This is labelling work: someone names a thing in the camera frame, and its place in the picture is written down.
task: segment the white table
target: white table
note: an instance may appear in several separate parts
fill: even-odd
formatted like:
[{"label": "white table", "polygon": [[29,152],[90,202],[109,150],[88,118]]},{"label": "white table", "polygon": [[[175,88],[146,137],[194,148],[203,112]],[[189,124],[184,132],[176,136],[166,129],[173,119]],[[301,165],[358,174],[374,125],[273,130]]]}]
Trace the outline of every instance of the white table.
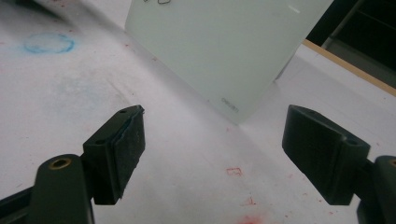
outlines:
[{"label": "white table", "polygon": [[146,109],[146,151],[96,223],[357,223],[358,198],[327,205],[283,152],[290,104],[356,134],[371,160],[396,155],[395,97],[306,46],[235,126],[123,32],[128,1],[40,3],[58,16],[0,2],[0,198],[130,105]]}]

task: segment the red mark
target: red mark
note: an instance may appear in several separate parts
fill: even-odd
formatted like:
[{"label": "red mark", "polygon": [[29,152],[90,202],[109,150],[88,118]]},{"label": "red mark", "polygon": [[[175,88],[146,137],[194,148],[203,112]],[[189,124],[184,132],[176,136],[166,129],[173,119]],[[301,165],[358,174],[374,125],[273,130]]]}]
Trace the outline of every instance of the red mark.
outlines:
[{"label": "red mark", "polygon": [[241,176],[242,175],[242,171],[240,168],[236,167],[236,168],[228,168],[227,169],[227,175],[237,175],[237,176]]},{"label": "red mark", "polygon": [[262,224],[262,218],[245,216],[238,224]]},{"label": "red mark", "polygon": [[256,205],[256,203],[253,201],[252,197],[249,197],[245,203],[241,204],[241,206],[248,206],[248,205]]}]

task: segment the wooden edge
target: wooden edge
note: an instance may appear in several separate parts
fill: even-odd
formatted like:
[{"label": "wooden edge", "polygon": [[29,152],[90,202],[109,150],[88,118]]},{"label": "wooden edge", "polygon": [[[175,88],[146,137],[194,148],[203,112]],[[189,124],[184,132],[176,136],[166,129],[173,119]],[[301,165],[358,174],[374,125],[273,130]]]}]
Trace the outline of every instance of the wooden edge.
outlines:
[{"label": "wooden edge", "polygon": [[356,76],[372,83],[373,85],[377,86],[379,89],[388,92],[389,94],[396,96],[396,89],[388,85],[387,83],[372,77],[371,75],[367,74],[366,72],[360,70],[358,67],[355,67],[354,65],[342,60],[341,58],[338,58],[337,56],[333,55],[326,49],[323,49],[319,47],[318,45],[312,43],[309,40],[304,40],[303,44],[310,49],[314,50],[315,52],[319,53],[320,55],[324,56],[325,58],[329,59],[330,61],[337,63],[338,65],[342,66],[349,72],[355,74]]}]

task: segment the blue circle mark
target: blue circle mark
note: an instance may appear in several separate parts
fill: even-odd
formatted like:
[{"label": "blue circle mark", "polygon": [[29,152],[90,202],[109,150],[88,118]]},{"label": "blue circle mark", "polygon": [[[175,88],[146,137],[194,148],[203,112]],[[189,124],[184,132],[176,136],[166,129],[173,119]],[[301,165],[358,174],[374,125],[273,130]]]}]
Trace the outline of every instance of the blue circle mark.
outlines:
[{"label": "blue circle mark", "polygon": [[34,54],[66,53],[73,49],[75,41],[66,35],[44,33],[29,36],[23,47]]}]

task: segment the whiteboard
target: whiteboard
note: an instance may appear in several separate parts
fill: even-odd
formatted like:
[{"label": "whiteboard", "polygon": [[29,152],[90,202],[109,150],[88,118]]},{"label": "whiteboard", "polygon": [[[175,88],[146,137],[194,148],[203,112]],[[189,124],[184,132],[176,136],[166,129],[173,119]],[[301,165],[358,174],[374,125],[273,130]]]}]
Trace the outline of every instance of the whiteboard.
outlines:
[{"label": "whiteboard", "polygon": [[239,123],[332,1],[166,2],[134,0],[127,33]]}]

